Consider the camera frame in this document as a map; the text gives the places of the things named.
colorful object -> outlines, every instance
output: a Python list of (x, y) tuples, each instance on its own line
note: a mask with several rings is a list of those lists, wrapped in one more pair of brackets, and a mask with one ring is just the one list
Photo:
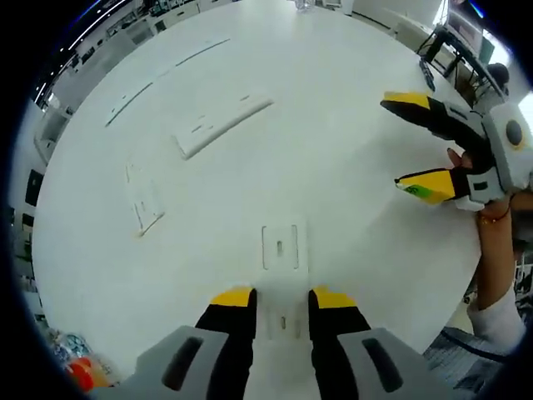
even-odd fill
[(418, 92), (385, 92), (383, 95), (383, 102), (397, 103), (397, 104), (413, 104), (418, 107), (430, 109), (430, 98), (424, 93)]
[(62, 364), (92, 353), (85, 340), (74, 333), (59, 333), (52, 345), (52, 351)]
[(235, 287), (211, 300), (211, 304), (230, 307), (247, 307), (252, 287)]
[(75, 359), (67, 365), (65, 370), (84, 392), (89, 392), (94, 388), (108, 388), (112, 385), (102, 365), (94, 357)]
[(355, 307), (356, 302), (353, 298), (344, 293), (333, 293), (325, 286), (315, 287), (313, 290), (316, 296), (318, 308), (343, 308)]
[(396, 179), (396, 186), (428, 204), (438, 204), (456, 195), (450, 172), (446, 169), (413, 173)]

human hand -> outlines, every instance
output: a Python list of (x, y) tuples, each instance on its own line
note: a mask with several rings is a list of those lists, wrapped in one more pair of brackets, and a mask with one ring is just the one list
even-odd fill
[[(460, 156), (457, 152), (448, 148), (448, 157), (454, 167), (473, 168), (472, 160), (466, 152), (462, 153)], [(507, 195), (503, 200), (489, 202), (485, 205), (485, 208), (480, 211), (480, 214), (488, 219), (500, 219), (509, 211), (510, 199), (511, 197)]]

bracelet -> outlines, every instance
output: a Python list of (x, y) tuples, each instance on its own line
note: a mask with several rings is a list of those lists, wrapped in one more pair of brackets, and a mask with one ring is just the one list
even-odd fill
[(509, 202), (509, 207), (507, 208), (507, 210), (503, 213), (503, 215), (501, 217), (498, 217), (498, 218), (487, 218), (481, 213), (479, 213), (477, 215), (478, 215), (478, 218), (480, 219), (481, 225), (491, 225), (491, 224), (497, 223), (498, 221), (500, 221), (503, 218), (507, 217), (507, 214), (509, 213), (510, 210), (511, 210), (511, 202)]

white rectangular part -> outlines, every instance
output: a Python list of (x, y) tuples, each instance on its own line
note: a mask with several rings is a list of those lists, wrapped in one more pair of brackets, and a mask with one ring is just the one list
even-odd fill
[(306, 225), (300, 218), (262, 227), (262, 265), (256, 288), (262, 319), (258, 330), (261, 327), (271, 340), (307, 335), (309, 270)]
[(126, 165), (127, 195), (142, 237), (165, 213), (157, 198), (155, 183), (132, 163)]
[(274, 102), (267, 97), (246, 95), (218, 106), (199, 116), (189, 129), (176, 133), (177, 143), (187, 160), (202, 150), (209, 143), (235, 127), (255, 113), (259, 113)]

white round table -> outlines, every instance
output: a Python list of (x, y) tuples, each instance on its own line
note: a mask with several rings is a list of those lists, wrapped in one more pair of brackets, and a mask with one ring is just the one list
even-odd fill
[[(435, 75), (434, 97), (464, 105)], [(121, 96), (152, 77), (105, 127)], [(77, 110), (42, 183), (32, 248), (51, 326), (81, 333), (126, 377), (216, 294), (254, 284), (262, 224), (298, 215), (310, 286), (349, 293), (373, 327), (423, 352), (461, 300), (479, 245), (467, 212), (395, 188), (406, 173), (449, 167), (449, 143), (380, 107), (388, 90), (428, 93), (417, 55), (286, 0), (201, 13), (138, 48)], [(242, 91), (274, 103), (184, 160), (173, 137), (183, 118)], [(131, 157), (165, 211), (143, 237), (127, 198)]]

